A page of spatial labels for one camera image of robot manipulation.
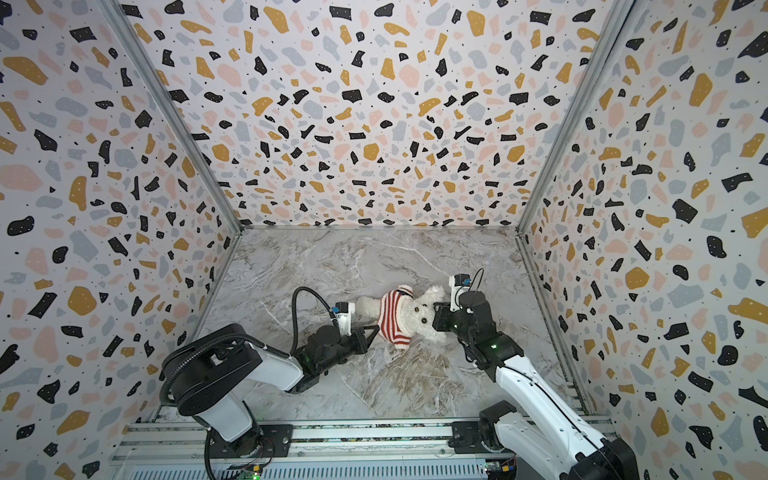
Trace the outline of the white plush teddy bear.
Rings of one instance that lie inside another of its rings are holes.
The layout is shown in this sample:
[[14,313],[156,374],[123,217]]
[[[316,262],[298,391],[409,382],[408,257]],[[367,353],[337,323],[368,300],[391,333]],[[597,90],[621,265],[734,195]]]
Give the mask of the white plush teddy bear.
[[[376,320],[378,325],[380,299],[383,296],[380,298],[359,297],[355,301],[355,313],[362,318]],[[434,304],[442,302],[444,298],[444,289],[439,285],[434,285],[420,296],[415,296],[413,292],[413,299],[405,301],[398,315],[398,324],[406,334],[411,336],[411,343],[414,337],[438,344],[447,340],[445,333],[433,329]]]

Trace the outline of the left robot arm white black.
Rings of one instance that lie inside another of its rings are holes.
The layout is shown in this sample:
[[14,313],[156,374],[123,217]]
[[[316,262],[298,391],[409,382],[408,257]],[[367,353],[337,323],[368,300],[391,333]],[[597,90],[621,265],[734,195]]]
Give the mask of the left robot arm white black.
[[254,381],[299,394],[355,355],[365,354],[379,332],[376,325],[354,327],[343,334],[324,325],[307,343],[288,354],[248,335],[231,324],[177,349],[161,370],[159,399],[201,424],[210,435],[208,446],[216,458],[245,458],[264,451],[263,441],[288,443],[290,434],[269,433],[261,427],[234,390]]

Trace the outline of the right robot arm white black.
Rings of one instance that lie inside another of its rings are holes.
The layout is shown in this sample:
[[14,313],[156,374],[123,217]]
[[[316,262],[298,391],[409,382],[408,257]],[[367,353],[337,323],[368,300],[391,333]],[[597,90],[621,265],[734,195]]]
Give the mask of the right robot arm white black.
[[482,292],[466,291],[434,310],[433,329],[454,334],[468,362],[513,399],[480,413],[485,449],[519,455],[544,479],[640,477],[631,447],[605,437],[547,384],[522,347],[498,329]]

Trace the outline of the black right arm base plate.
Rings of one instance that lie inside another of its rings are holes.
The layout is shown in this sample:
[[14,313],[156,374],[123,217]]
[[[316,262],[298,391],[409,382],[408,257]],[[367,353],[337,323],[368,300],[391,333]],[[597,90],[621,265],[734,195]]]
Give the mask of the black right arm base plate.
[[448,446],[457,454],[508,454],[494,427],[484,419],[456,421],[451,424]]

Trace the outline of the red white striped knit sweater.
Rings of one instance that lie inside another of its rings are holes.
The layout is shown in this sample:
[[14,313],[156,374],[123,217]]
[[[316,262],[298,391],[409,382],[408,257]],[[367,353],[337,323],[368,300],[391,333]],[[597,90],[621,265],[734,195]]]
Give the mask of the red white striped knit sweater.
[[379,335],[398,350],[408,349],[411,343],[411,336],[398,324],[398,315],[405,301],[412,299],[413,290],[407,285],[398,286],[380,299]]

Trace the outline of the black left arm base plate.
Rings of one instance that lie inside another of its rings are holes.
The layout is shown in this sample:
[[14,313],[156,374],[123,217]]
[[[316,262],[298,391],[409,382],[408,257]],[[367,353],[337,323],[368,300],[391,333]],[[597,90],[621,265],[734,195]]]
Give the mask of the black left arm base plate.
[[257,424],[240,438],[225,441],[218,432],[211,430],[207,434],[204,456],[211,460],[285,458],[293,432],[291,424]]

